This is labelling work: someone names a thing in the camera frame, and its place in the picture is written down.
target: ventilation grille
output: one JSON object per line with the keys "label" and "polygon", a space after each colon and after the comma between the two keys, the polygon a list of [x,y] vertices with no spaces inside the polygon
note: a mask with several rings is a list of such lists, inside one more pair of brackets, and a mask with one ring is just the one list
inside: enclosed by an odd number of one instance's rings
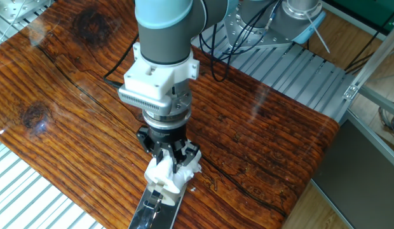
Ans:
{"label": "ventilation grille", "polygon": [[142,101],[140,99],[136,99],[136,98],[129,96],[129,95],[121,94],[121,96],[122,96],[122,98],[126,99],[127,101],[131,102],[132,104],[138,104],[138,105],[144,106],[145,108],[159,111],[159,107],[156,105],[150,104],[150,103]]}

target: metal grating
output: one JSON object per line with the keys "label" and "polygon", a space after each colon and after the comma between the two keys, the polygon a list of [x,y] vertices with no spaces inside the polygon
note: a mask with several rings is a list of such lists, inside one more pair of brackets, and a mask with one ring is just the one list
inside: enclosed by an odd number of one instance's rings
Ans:
{"label": "metal grating", "polygon": [[[211,44],[213,29],[203,32],[203,37]],[[225,57],[230,51],[224,24],[217,27],[217,58]],[[192,44],[201,48],[198,37]],[[353,80],[352,75],[335,67],[332,63],[316,56],[297,44],[282,48],[253,49],[236,55],[231,65],[260,82],[290,98],[339,121],[351,104],[342,98]]]}
{"label": "metal grating", "polygon": [[103,228],[0,143],[0,228]]}
{"label": "metal grating", "polygon": [[[3,41],[27,26],[47,7],[14,24]],[[0,37],[9,24],[0,17]],[[206,30],[203,37],[210,44],[212,29]],[[200,46],[198,39],[193,39],[192,44]],[[217,28],[215,47],[216,57],[229,51],[223,24]],[[350,105],[342,99],[342,94],[352,76],[299,45],[251,50],[234,57],[231,65],[337,121]],[[103,227],[0,143],[0,228]]]}

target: wooden table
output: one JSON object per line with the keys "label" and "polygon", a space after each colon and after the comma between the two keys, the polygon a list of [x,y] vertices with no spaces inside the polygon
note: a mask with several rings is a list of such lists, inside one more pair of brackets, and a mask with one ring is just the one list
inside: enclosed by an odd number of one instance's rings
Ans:
{"label": "wooden table", "polygon": [[[129,225],[151,159],[135,137],[140,110],[102,81],[135,37],[133,12],[132,1],[60,0],[0,46],[0,141],[107,228]],[[194,53],[187,135],[203,172],[175,228],[280,228],[339,126],[236,69],[216,83]]]}

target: white cable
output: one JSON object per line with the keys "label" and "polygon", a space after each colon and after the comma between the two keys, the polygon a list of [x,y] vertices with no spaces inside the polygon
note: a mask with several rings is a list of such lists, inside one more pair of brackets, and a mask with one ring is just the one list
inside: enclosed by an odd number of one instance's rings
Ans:
{"label": "white cable", "polygon": [[314,30],[316,31],[318,38],[320,38],[320,41],[323,43],[324,48],[326,49],[326,51],[327,51],[328,53],[330,53],[329,47],[328,47],[327,44],[325,43],[324,39],[322,38],[322,35],[318,32],[316,26],[314,25],[313,21],[310,19],[310,16],[308,15],[308,12],[313,11],[315,8],[317,8],[318,4],[316,4],[312,9],[308,9],[308,10],[297,10],[297,9],[295,9],[292,5],[290,5],[289,1],[286,1],[286,4],[287,4],[287,6],[288,6],[290,9],[294,9],[294,10],[296,10],[296,11],[300,11],[300,12],[302,12],[303,14],[305,14],[305,15],[307,16],[307,19],[310,21],[310,24],[313,26]]}
{"label": "white cable", "polygon": [[15,22],[15,20],[19,17],[20,11],[22,10],[22,7],[24,7],[26,0],[24,0],[22,2],[22,4],[20,5],[19,11],[17,13],[17,15],[15,16],[15,18],[13,19],[12,23],[8,26],[8,28],[6,28],[5,32],[2,34],[1,38],[0,38],[0,42],[2,41],[2,39],[5,37],[5,34],[8,32],[9,28],[12,27],[13,23]]}
{"label": "white cable", "polygon": [[310,16],[308,15],[307,11],[304,12],[304,14],[307,16],[307,19],[310,21],[311,25],[313,26],[314,30],[317,33],[318,38],[320,38],[320,41],[323,43],[324,48],[326,49],[326,51],[328,53],[330,53],[329,47],[327,46],[327,44],[325,43],[324,39],[322,38],[321,34],[318,32],[316,26],[314,25],[313,21],[310,19]]}

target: green panel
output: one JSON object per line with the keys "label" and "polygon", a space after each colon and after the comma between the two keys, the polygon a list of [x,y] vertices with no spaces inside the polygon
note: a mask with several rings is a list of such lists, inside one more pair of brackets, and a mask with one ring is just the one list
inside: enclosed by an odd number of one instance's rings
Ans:
{"label": "green panel", "polygon": [[[333,2],[378,26],[382,26],[394,12],[394,0],[333,0]],[[392,30],[393,21],[394,17],[384,28],[389,31]]]}

